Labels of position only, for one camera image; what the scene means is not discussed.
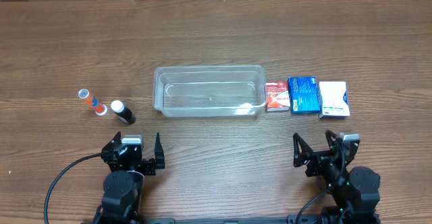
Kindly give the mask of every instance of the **black cylinder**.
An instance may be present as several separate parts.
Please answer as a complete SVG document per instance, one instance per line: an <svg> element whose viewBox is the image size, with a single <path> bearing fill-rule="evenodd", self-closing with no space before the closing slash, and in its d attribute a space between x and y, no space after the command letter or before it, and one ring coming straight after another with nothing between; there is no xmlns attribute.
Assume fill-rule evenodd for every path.
<svg viewBox="0 0 432 224"><path fill-rule="evenodd" d="M127 108L121 101L115 100L111 103L111 109L125 123L131 125L135 123L136 117L132 111Z"/></svg>

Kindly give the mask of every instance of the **plastic bin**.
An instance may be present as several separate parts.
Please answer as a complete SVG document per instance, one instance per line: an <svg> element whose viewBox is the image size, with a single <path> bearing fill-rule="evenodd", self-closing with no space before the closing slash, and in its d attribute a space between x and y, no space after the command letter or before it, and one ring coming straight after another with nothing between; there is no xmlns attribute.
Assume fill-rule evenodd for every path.
<svg viewBox="0 0 432 224"><path fill-rule="evenodd" d="M256 115L267 103L260 65L158 67L153 106L166 117Z"/></svg>

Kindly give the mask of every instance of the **white cap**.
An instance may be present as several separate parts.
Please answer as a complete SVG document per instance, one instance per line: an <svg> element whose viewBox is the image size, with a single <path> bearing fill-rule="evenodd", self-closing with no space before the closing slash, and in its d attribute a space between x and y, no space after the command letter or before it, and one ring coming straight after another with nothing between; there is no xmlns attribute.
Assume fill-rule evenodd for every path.
<svg viewBox="0 0 432 224"><path fill-rule="evenodd" d="M103 112L102 112L102 113L95 112L95 113L96 113L97 115L99 115L99 116L102 116L102 115L106 114L107 111L108 111L107 106L105 106L105 105L102 105L102 106L103 106Z"/></svg>
<svg viewBox="0 0 432 224"><path fill-rule="evenodd" d="M78 91L78 96L80 97L80 99L85 99L86 97L89 96L89 91L87 89L81 89Z"/></svg>
<svg viewBox="0 0 432 224"><path fill-rule="evenodd" d="M124 104L120 100L115 100L111 103L111 109L116 113L121 113L124 110Z"/></svg>

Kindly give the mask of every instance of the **wooden table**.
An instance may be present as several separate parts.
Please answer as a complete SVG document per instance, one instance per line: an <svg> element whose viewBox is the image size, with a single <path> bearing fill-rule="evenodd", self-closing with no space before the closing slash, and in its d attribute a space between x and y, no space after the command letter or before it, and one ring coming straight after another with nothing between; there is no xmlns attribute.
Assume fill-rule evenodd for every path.
<svg viewBox="0 0 432 224"><path fill-rule="evenodd" d="M360 132L353 166L381 175L384 223L432 222L432 0L117 0L0 3L0 223L42 223L45 194L117 131L157 132L166 169L146 178L142 214L282 217L319 193L293 168L292 134ZM172 119L153 109L153 72L259 64L267 79L315 75L349 85L352 116L263 113ZM124 100L138 121L97 117L77 92ZM109 168L80 163L51 196L51 223L89 220ZM333 204L326 196L307 213Z"/></svg>

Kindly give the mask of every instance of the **orange bottle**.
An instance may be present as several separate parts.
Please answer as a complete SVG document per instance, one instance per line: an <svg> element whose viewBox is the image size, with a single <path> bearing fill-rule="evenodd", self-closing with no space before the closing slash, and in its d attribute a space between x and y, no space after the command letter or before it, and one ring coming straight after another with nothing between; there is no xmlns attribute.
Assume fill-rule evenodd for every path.
<svg viewBox="0 0 432 224"><path fill-rule="evenodd" d="M87 89L79 90L78 96L88 105L90 105L96 111L97 115L102 116L107 113L107 106L100 104L99 101Z"/></svg>

